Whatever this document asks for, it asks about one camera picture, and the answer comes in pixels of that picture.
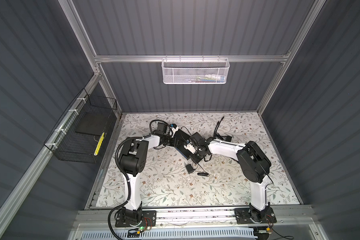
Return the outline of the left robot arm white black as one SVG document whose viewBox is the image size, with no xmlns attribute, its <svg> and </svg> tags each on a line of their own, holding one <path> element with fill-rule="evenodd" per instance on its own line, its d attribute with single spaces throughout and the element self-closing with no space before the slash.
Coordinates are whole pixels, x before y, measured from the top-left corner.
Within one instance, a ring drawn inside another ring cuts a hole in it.
<svg viewBox="0 0 360 240">
<path fill-rule="evenodd" d="M 157 123 L 156 130 L 149 126 L 146 136 L 128 137 L 117 147 L 115 162 L 125 181 L 126 200 L 121 206 L 121 216 L 132 224 L 138 224 L 143 218 L 142 200 L 140 196 L 140 177 L 147 162 L 149 149 L 169 146 L 173 143 L 175 133 L 179 130 L 175 124 L 163 120 L 152 120 Z"/>
</svg>

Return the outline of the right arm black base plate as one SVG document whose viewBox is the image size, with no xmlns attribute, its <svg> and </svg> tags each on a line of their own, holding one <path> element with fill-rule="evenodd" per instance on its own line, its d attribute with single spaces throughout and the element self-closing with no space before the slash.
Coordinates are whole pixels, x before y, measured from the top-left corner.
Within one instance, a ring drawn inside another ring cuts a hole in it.
<svg viewBox="0 0 360 240">
<path fill-rule="evenodd" d="M 234 214 L 238 224 L 275 224 L 276 215 L 272 208 L 267 206 L 259 211 L 253 208 L 236 208 Z"/>
</svg>

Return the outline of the black power adapter with cable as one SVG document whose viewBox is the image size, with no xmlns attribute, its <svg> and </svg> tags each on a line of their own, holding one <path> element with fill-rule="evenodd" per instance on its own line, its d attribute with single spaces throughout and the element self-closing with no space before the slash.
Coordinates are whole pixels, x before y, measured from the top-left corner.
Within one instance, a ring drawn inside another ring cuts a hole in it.
<svg viewBox="0 0 360 240">
<path fill-rule="evenodd" d="M 186 170 L 187 170 L 188 174 L 197 173 L 198 176 L 202 176 L 202 177 L 209 177 L 210 176 L 210 174 L 207 173 L 206 171 L 204 171 L 203 168 L 202 168 L 202 171 L 197 171 L 197 169 L 194 168 L 192 166 L 192 164 L 187 164 L 185 167 L 186 167 Z"/>
</svg>

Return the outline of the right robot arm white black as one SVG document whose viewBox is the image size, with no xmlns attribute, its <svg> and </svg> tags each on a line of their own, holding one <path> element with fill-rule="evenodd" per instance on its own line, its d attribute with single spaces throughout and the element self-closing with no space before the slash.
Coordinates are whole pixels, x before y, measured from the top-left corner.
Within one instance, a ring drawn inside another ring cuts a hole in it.
<svg viewBox="0 0 360 240">
<path fill-rule="evenodd" d="M 251 213 L 264 215 L 270 207 L 267 202 L 267 187 L 273 183 L 270 174 L 271 162 L 257 143 L 235 144 L 213 137 L 190 137 L 184 147 L 196 157 L 202 159 L 206 155 L 222 155 L 235 160 L 241 167 L 246 179 L 251 182 Z"/>
</svg>

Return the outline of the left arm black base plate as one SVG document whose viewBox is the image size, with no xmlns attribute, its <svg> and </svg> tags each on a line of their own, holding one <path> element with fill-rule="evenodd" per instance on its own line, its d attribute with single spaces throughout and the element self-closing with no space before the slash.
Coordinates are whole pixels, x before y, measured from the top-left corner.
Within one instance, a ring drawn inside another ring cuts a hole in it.
<svg viewBox="0 0 360 240">
<path fill-rule="evenodd" d="M 116 213 L 117 228 L 127 227 L 154 227 L 156 225 L 156 211 L 136 210 L 130 211 L 122 209 Z"/>
</svg>

